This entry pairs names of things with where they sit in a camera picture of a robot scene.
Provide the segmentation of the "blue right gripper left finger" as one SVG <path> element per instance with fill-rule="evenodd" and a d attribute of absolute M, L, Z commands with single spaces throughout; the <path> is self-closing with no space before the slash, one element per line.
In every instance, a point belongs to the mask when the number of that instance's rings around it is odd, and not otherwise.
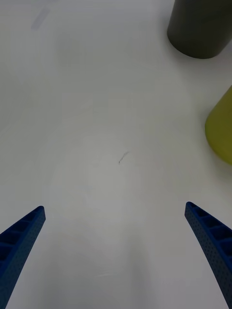
<path fill-rule="evenodd" d="M 0 308 L 6 308 L 24 264 L 46 220 L 38 206 L 0 234 Z"/>

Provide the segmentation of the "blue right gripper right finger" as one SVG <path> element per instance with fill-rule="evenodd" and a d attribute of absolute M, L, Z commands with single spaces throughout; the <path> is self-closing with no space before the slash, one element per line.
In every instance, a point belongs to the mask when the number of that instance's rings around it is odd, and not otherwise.
<path fill-rule="evenodd" d="M 185 218 L 232 308 L 232 230 L 192 202 L 186 203 Z"/>

